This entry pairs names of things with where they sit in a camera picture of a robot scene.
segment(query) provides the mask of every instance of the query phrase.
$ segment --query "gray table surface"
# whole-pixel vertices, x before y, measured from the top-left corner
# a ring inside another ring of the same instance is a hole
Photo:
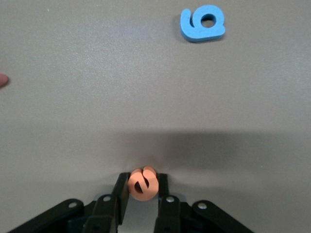
[[[214,4],[200,44],[180,13]],[[1,0],[0,232],[151,165],[257,233],[311,231],[311,1]],[[120,233],[153,232],[130,199]]]

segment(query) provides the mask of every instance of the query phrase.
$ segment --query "orange foam letter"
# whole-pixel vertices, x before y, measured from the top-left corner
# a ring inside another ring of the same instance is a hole
[[[156,171],[150,167],[136,169],[128,180],[129,192],[136,200],[150,200],[159,191],[159,182],[156,178]]]

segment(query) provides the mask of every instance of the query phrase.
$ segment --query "blue foam piece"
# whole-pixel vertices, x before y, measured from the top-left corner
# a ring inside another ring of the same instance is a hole
[[[214,26],[207,28],[202,25],[203,19],[212,19]],[[214,5],[201,6],[191,11],[184,9],[180,15],[180,32],[183,37],[191,42],[202,42],[221,38],[225,33],[225,16],[222,10]]]

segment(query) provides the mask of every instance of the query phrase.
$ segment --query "finger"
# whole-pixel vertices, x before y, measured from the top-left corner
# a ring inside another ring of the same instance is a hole
[[[8,76],[0,74],[0,86],[5,85],[9,81]]]

